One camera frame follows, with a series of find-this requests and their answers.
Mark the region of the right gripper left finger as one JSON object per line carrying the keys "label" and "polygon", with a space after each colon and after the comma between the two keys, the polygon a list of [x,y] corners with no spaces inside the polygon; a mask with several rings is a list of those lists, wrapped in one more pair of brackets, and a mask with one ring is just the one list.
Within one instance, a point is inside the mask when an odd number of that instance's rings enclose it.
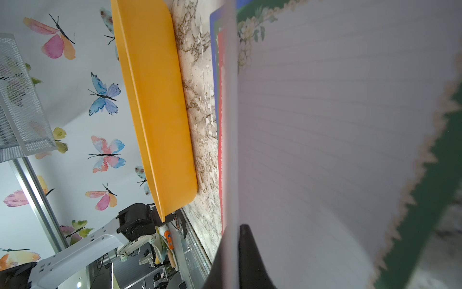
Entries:
{"label": "right gripper left finger", "polygon": [[223,289],[223,250],[219,249],[215,256],[211,271],[202,289]]}

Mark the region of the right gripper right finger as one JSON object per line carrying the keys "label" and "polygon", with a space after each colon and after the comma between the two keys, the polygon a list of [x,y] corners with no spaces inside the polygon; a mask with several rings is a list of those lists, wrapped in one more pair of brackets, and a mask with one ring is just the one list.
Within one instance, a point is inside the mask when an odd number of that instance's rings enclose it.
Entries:
{"label": "right gripper right finger", "polygon": [[242,224],[239,227],[238,249],[239,287],[241,289],[275,289],[248,224]]}

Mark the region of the green floral stationery paper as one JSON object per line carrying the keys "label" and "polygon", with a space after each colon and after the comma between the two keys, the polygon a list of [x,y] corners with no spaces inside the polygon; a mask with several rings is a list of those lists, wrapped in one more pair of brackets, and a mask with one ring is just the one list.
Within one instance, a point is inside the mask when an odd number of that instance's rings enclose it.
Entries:
{"label": "green floral stationery paper", "polygon": [[460,1],[238,1],[239,220],[278,289],[403,289],[462,186]]}

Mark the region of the red stationery paper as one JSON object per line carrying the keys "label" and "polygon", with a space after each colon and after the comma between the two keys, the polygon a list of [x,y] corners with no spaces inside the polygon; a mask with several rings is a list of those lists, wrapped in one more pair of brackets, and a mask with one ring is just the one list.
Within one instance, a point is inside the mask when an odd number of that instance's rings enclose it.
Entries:
{"label": "red stationery paper", "polygon": [[225,289],[239,288],[238,239],[238,44],[237,4],[225,1],[222,41],[222,191],[224,199],[225,235],[223,237],[223,284]]}

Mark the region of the yellow plastic storage tray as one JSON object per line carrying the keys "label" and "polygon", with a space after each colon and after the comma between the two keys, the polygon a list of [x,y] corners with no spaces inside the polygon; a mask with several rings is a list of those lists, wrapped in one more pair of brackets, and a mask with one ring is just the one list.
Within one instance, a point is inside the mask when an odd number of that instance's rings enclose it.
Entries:
{"label": "yellow plastic storage tray", "polygon": [[111,10],[143,168],[166,220],[198,190],[172,16],[163,1],[112,1]]}

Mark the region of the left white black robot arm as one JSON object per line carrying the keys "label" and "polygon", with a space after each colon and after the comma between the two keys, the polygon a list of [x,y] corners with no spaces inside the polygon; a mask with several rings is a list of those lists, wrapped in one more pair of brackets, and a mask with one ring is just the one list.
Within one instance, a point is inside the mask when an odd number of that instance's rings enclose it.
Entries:
{"label": "left white black robot arm", "polygon": [[146,243],[157,230],[175,220],[172,213],[161,218],[152,204],[135,203],[101,229],[76,244],[39,262],[30,261],[1,272],[2,289],[56,289],[81,268],[112,256],[124,259]]}

